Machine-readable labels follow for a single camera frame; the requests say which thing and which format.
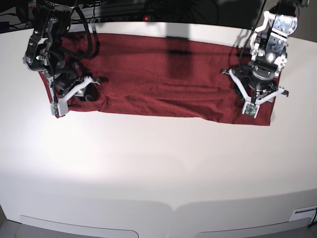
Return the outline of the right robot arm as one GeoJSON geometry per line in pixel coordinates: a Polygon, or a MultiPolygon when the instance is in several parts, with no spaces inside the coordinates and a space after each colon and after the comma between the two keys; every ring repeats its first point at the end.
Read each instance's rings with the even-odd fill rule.
{"type": "Polygon", "coordinates": [[[34,30],[23,57],[24,64],[41,73],[47,81],[52,115],[63,117],[69,112],[68,101],[78,98],[94,102],[98,98],[94,84],[100,80],[84,72],[78,62],[93,49],[88,22],[78,0],[39,0],[34,14],[34,30]],[[62,46],[69,32],[73,12],[79,15],[87,38],[85,52],[77,54],[62,46]]]}

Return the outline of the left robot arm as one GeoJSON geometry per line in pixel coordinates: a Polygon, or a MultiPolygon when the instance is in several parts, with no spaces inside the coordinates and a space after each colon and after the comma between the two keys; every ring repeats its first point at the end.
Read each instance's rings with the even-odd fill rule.
{"type": "Polygon", "coordinates": [[[264,11],[262,25],[256,25],[246,41],[251,60],[223,71],[235,83],[246,107],[258,109],[279,95],[289,95],[274,80],[287,64],[287,40],[297,29],[299,9],[308,7],[309,3],[308,0],[280,0],[275,7],[264,11]]]}

